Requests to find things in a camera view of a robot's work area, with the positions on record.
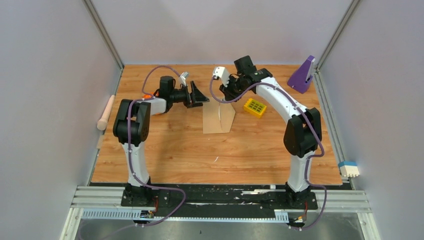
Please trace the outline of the brown paper envelope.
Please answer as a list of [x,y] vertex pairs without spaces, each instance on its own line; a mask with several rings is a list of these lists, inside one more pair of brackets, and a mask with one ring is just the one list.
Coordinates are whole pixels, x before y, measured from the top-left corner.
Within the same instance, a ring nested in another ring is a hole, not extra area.
[[236,111],[230,103],[221,103],[218,116],[219,102],[213,100],[202,106],[202,132],[203,134],[226,134],[231,131]]

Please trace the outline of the letter paper sheet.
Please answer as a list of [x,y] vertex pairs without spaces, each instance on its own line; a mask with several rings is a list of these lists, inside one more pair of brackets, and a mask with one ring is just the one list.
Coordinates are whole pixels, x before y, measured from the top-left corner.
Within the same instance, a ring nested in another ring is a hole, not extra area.
[[218,103],[217,112],[218,112],[218,119],[219,119],[219,122],[221,122],[221,103]]

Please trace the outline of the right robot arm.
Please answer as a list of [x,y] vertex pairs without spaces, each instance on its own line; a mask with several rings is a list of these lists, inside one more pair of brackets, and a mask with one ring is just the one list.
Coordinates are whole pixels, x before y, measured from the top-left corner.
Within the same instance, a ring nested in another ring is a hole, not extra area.
[[266,68],[258,69],[251,57],[246,55],[234,61],[237,73],[231,74],[225,67],[213,70],[212,80],[221,81],[219,90],[223,93],[222,103],[238,101],[248,91],[252,91],[271,105],[286,124],[283,144],[290,153],[290,173],[285,184],[285,201],[292,209],[298,209],[306,201],[311,190],[311,159],[322,157],[321,113],[317,108],[307,108],[295,100],[277,82]]

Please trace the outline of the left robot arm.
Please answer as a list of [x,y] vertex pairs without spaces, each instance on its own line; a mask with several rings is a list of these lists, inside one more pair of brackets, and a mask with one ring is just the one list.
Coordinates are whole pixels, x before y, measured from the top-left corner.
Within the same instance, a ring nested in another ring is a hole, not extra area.
[[176,87],[171,76],[162,76],[159,88],[147,98],[123,99],[113,125],[113,135],[117,137],[126,156],[128,181],[123,198],[149,206],[153,201],[150,175],[147,170],[145,142],[150,131],[151,116],[167,113],[174,104],[182,103],[186,108],[201,107],[210,100],[193,81]]

